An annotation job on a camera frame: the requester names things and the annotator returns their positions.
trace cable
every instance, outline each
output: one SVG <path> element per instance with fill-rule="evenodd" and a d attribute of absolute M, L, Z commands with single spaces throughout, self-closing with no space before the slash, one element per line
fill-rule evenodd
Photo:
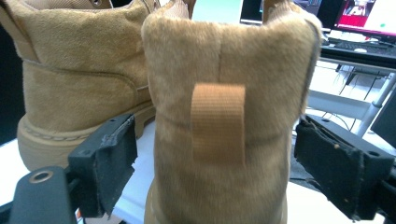
<path fill-rule="evenodd" d="M 362 43 L 370 43 L 370 44 L 378 44 L 378 45 L 387 45 L 388 47 L 396 47 L 395 44 L 386 42 L 386 41 L 382 41 L 382 40 L 367 40 L 367 41 L 362 41 Z"/>
<path fill-rule="evenodd" d="M 306 178 L 290 177 L 289 180 L 301 180 L 301 181 L 306 181 Z"/>
<path fill-rule="evenodd" d="M 373 88 L 375 82 L 376 82 L 377 80 L 379 80 L 379 79 L 381 79 L 381 78 L 380 78 L 380 77 L 375 77 L 375 79 L 374 79 L 372 85 L 370 86 L 370 89 L 367 91 L 366 96 L 364 96 L 364 99 L 363 99 L 363 100 L 366 100 L 366 98 L 367 98 L 367 96 L 369 95 L 370 91 L 372 90 L 372 88 Z"/>
<path fill-rule="evenodd" d="M 348 72 L 348 75 L 346 76 L 346 77 L 344 77 L 344 86 L 343 86 L 343 88 L 340 90 L 340 92 L 338 93 L 338 95 L 341 95 L 341 93 L 343 93 L 343 91 L 344 91 L 344 88 L 347 86 L 347 80 L 349 79 L 349 77 L 351 77 L 351 76 L 353 76 L 353 72 L 354 72 L 354 67 L 352 67 L 352 66 L 349 66 L 348 67 L 348 69 L 347 69 L 347 72 Z"/>
<path fill-rule="evenodd" d="M 350 130 L 349 127 L 347 126 L 347 123 L 346 123 L 343 119 L 341 119 L 341 118 L 340 118 L 338 115 L 336 115 L 336 114 L 334 114 L 334 115 L 335 115 L 336 118 L 339 118 L 341 121 L 344 122 L 344 124 L 346 125 L 346 129 L 347 129 L 347 130 Z"/>
<path fill-rule="evenodd" d="M 332 116 L 334 116 L 334 114 L 333 113 L 330 113 L 330 116 L 327 118 L 327 119 L 331 119 L 332 118 Z"/>
<path fill-rule="evenodd" d="M 353 119 L 352 126 L 350 126 L 350 129 L 349 129 L 350 132 L 352 132 L 352 129 L 353 129 L 353 126 L 355 125 L 355 122 L 356 122 L 356 119 Z"/>
<path fill-rule="evenodd" d="M 355 90 L 355 88 L 356 88 L 356 85 L 358 85 L 358 81 L 359 81 L 359 78 L 360 78 L 361 76 L 357 76 L 356 78 L 355 78 L 355 84 L 353 85 L 353 88 L 352 88 L 352 90 Z"/>

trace suede leather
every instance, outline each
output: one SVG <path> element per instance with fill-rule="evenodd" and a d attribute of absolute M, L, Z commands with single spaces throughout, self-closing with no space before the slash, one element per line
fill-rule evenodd
<path fill-rule="evenodd" d="M 0 22 L 23 59 L 26 115 L 18 126 L 29 170 L 66 167 L 68 154 L 104 121 L 134 113 L 135 133 L 155 109 L 141 27 L 156 0 L 112 8 L 91 0 L 4 0 Z"/>
<path fill-rule="evenodd" d="M 37 128 L 81 130 L 150 100 L 140 28 L 153 1 L 109 10 L 6 3 L 38 58 L 23 63 L 26 114 Z"/>
<path fill-rule="evenodd" d="M 168 18 L 160 10 L 147 17 L 142 36 L 157 111 L 151 207 L 159 223 L 287 222 L 291 129 L 319 34 L 320 22 L 287 2 L 262 27 Z M 197 83 L 245 86 L 245 168 L 194 161 Z"/>

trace boot sole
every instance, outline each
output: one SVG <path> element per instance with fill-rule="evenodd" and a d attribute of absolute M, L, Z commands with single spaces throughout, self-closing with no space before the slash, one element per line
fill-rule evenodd
<path fill-rule="evenodd" d="M 127 113 L 134 114 L 136 138 L 142 136 L 145 124 L 154 119 L 152 102 L 137 106 Z M 21 158 L 26 167 L 33 171 L 43 166 L 57 165 L 65 168 L 67 156 L 100 125 L 76 132 L 49 132 L 35 127 L 25 116 L 18 124 L 17 139 Z"/>

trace desk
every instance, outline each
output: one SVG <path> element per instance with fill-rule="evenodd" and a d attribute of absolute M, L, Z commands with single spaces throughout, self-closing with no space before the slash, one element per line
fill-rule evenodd
<path fill-rule="evenodd" d="M 146 196 L 154 177 L 154 131 L 155 122 L 151 122 L 143 136 L 137 140 L 137 159 L 133 164 L 135 172 L 117 202 L 114 214 L 131 224 L 144 221 Z M 352 224 L 326 197 L 312 189 L 289 182 L 288 224 Z M 360 221 L 360 224 L 382 224 L 384 218 L 377 215 L 372 221 Z"/>

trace keyboard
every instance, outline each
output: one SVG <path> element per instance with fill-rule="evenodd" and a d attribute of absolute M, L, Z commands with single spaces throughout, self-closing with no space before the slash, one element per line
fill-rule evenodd
<path fill-rule="evenodd" d="M 336 49 L 365 49 L 367 53 L 381 54 L 396 57 L 396 47 L 372 42 L 353 42 L 342 40 L 334 45 Z"/>
<path fill-rule="evenodd" d="M 330 63 L 360 63 L 367 66 L 383 67 L 385 69 L 396 71 L 396 56 L 374 53 L 359 53 L 348 49 L 337 49 L 331 46 L 322 46 L 320 58 Z"/>

